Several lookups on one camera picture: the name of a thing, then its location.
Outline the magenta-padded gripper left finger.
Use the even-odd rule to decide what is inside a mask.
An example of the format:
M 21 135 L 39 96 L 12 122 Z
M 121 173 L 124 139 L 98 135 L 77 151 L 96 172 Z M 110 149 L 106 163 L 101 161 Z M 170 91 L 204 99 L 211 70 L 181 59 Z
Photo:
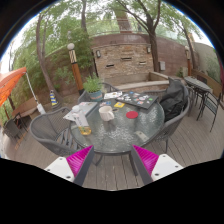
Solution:
M 93 157 L 94 146 L 91 145 L 67 158 L 58 157 L 45 168 L 45 171 L 82 186 Z

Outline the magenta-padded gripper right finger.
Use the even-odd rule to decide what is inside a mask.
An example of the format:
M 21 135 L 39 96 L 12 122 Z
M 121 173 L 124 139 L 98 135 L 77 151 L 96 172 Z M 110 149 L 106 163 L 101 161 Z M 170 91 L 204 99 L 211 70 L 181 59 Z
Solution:
M 182 169 L 167 154 L 157 155 L 137 145 L 132 146 L 131 155 L 145 185 Z

